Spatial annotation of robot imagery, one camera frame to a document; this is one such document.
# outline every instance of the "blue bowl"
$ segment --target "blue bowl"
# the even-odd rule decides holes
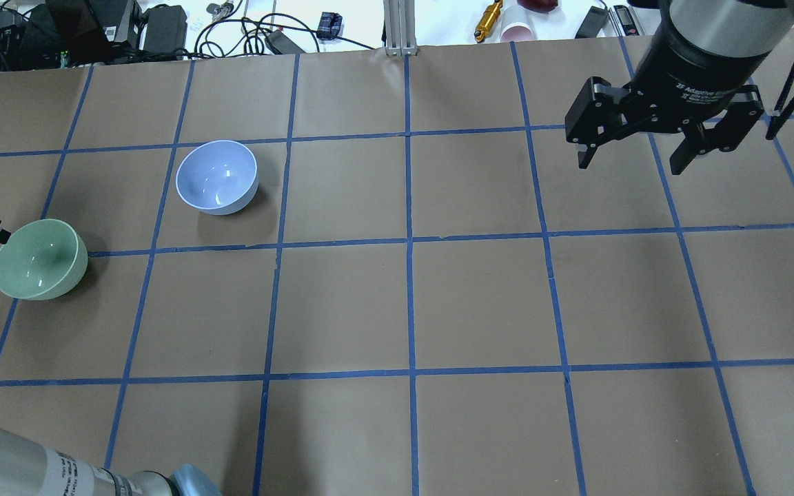
[[[213,216],[227,216],[246,207],[258,188],[256,157],[229,139],[195,148],[176,170],[179,197]]]

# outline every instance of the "metal bracket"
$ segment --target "metal bracket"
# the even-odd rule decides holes
[[[385,1],[385,53],[390,56],[416,54],[416,1]]]

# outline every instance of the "power adapter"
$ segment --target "power adapter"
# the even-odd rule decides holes
[[[185,48],[186,24],[185,10],[181,6],[163,6],[146,10],[148,17],[145,26],[143,50],[150,53],[173,53]],[[182,56],[168,56],[158,60],[182,60]]]

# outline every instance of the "bowl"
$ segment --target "bowl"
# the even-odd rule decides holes
[[[36,220],[0,248],[0,291],[11,298],[50,300],[74,288],[86,268],[88,248],[72,226]]]
[[[195,148],[176,170],[179,197],[212,216],[227,216],[246,207],[258,188],[256,157],[229,139]]]

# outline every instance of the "robotic arm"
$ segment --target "robotic arm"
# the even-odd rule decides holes
[[[612,87],[592,76],[565,115],[580,169],[601,145],[636,132],[683,133],[670,157],[674,175],[698,155],[737,148],[764,113],[758,87],[746,82],[794,23],[788,3],[661,0],[661,25],[630,82]]]

